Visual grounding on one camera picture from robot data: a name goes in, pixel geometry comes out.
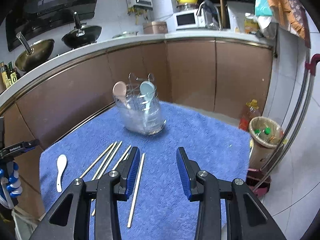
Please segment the brown rice cooker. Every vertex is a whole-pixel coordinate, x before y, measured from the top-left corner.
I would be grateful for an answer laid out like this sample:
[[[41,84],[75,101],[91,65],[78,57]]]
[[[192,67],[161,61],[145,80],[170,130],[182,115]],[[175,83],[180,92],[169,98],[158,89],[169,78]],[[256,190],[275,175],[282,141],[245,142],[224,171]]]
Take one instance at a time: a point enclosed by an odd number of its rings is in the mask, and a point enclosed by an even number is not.
[[[152,21],[143,23],[143,34],[166,34],[168,26],[165,21]]]

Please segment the orange patterned apron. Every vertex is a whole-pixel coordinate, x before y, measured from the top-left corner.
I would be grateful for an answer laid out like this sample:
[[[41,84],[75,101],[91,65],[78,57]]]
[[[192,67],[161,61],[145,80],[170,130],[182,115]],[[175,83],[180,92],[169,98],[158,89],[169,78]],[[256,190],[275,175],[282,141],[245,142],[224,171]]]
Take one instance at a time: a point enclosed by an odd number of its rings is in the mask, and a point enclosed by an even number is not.
[[[311,48],[310,30],[306,10],[299,0],[267,0],[279,25],[304,40],[306,48]]]

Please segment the white ceramic spoon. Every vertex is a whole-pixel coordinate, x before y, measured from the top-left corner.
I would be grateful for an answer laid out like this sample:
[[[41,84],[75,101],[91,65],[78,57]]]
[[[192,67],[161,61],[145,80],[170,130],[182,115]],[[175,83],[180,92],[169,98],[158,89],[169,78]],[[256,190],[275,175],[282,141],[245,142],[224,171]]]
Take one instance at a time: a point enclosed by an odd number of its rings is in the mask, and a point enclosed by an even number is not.
[[[61,193],[62,192],[61,178],[67,166],[67,157],[64,154],[59,155],[56,164],[57,164],[56,189],[58,193]]]

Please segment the oil bottle on floor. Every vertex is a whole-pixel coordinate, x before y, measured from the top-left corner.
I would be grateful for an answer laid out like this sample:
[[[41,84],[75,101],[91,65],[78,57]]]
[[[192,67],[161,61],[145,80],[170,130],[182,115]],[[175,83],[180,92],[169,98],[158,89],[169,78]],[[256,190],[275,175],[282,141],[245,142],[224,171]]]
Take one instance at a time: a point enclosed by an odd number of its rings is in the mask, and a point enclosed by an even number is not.
[[[258,101],[252,99],[250,102],[247,102],[242,109],[238,128],[248,131],[249,122],[257,116],[261,116]]]

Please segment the black range hood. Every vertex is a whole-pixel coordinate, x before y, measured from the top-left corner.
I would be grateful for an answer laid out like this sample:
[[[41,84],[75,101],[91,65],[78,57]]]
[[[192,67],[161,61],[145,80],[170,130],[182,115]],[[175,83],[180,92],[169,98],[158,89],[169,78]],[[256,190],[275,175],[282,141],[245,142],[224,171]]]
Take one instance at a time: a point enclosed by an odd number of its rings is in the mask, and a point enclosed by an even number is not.
[[[16,0],[5,17],[8,51],[21,45],[16,34],[27,40],[65,24],[73,23],[73,12],[80,20],[92,19],[97,0]]]

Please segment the brass coloured wok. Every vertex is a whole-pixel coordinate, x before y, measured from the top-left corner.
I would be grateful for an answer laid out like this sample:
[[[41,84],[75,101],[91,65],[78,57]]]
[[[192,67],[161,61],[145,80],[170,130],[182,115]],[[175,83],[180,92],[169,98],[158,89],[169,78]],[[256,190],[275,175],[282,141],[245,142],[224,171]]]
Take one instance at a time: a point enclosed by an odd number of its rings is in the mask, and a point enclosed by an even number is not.
[[[29,45],[21,32],[17,33],[16,37],[24,47],[24,51],[16,59],[15,66],[23,72],[29,72],[43,64],[52,54],[55,43],[53,39],[39,40]]]

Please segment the black wok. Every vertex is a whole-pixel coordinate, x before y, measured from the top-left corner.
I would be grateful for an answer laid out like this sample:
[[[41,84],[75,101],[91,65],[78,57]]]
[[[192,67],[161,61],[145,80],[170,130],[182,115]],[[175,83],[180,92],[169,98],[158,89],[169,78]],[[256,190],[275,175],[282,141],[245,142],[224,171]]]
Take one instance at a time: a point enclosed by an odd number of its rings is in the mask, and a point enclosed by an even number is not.
[[[76,49],[97,41],[102,32],[101,26],[82,24],[76,11],[73,12],[73,19],[74,29],[61,38],[67,47]]]

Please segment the light blue plastic spoon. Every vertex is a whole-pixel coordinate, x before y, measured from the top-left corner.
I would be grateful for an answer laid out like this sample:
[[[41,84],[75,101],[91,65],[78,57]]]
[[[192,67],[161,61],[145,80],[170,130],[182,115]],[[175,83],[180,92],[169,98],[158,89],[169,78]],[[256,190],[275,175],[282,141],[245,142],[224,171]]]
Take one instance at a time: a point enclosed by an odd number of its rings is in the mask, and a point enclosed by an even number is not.
[[[143,81],[140,84],[140,94],[144,96],[144,102],[145,102],[145,114],[149,113],[150,105],[153,100],[153,97],[155,96],[155,85],[150,81]]]

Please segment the glass bowl on counter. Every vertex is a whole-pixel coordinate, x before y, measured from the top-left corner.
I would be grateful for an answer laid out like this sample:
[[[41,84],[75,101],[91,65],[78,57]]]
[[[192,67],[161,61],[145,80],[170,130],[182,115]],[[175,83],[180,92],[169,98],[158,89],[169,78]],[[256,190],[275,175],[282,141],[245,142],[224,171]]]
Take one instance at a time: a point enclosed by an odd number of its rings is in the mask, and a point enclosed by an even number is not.
[[[133,36],[137,36],[137,34],[138,34],[138,31],[124,31],[118,35],[113,36],[112,39],[133,37]]]

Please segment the blue towel mat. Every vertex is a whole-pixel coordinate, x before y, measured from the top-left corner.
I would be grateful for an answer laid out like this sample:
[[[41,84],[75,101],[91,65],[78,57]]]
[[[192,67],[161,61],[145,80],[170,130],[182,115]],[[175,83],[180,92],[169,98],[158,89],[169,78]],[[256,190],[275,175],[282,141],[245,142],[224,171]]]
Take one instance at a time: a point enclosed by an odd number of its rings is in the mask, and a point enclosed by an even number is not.
[[[193,239],[199,205],[189,202],[180,180],[176,151],[183,147],[189,159],[218,179],[245,179],[249,163],[250,135],[235,126],[170,103],[161,103],[166,120],[156,135],[128,131],[117,108],[112,108],[42,152],[40,186],[45,209],[58,199],[57,158],[64,154],[67,167],[62,185],[83,176],[92,179],[93,161],[114,142],[121,147],[111,161],[115,165],[129,146],[145,155],[136,204],[119,202],[123,239]]]

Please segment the yellow lidded pot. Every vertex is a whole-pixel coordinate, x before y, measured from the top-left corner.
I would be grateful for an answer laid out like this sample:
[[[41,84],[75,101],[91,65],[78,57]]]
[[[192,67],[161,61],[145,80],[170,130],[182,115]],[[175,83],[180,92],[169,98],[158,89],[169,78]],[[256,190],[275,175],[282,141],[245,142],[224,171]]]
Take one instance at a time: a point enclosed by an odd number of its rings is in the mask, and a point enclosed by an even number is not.
[[[178,11],[194,10],[198,7],[198,0],[177,0],[176,8]]]

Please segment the chrome kitchen faucet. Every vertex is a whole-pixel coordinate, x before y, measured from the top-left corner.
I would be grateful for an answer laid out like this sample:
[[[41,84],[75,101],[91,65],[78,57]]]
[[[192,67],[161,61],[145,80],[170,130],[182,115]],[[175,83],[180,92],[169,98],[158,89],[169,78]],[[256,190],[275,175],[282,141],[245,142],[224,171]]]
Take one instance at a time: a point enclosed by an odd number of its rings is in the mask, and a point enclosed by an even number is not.
[[[216,5],[214,5],[210,0],[204,0],[200,5],[196,13],[198,20],[198,27],[211,29],[211,30],[221,30],[221,18],[220,13]]]

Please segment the olive oil bottle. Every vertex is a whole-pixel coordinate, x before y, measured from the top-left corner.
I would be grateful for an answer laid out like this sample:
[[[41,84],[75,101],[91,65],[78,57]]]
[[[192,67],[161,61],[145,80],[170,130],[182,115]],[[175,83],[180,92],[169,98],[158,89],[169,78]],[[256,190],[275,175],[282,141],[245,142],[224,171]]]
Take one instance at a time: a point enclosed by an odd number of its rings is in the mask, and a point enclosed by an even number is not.
[[[18,77],[17,77],[17,74],[12,66],[12,62],[8,63],[8,68],[9,68],[9,75],[10,75],[11,83],[14,84],[17,82]]]

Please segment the white microwave oven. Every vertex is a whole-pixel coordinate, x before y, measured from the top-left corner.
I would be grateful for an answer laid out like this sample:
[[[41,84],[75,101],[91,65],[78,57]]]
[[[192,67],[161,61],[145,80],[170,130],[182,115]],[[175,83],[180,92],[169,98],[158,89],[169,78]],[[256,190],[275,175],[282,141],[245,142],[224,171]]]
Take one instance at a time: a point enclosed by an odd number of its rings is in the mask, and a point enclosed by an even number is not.
[[[199,27],[197,9],[173,13],[173,18],[176,30],[197,29]]]

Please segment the beige waste bin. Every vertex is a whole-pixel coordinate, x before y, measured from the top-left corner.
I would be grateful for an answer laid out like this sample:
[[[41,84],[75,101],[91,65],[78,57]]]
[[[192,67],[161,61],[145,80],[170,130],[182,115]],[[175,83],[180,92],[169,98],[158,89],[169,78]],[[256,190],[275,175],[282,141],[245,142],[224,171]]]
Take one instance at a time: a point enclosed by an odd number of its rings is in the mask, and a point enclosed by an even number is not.
[[[249,122],[248,131],[253,140],[249,168],[258,170],[271,157],[284,132],[278,123],[263,116],[253,118]]]

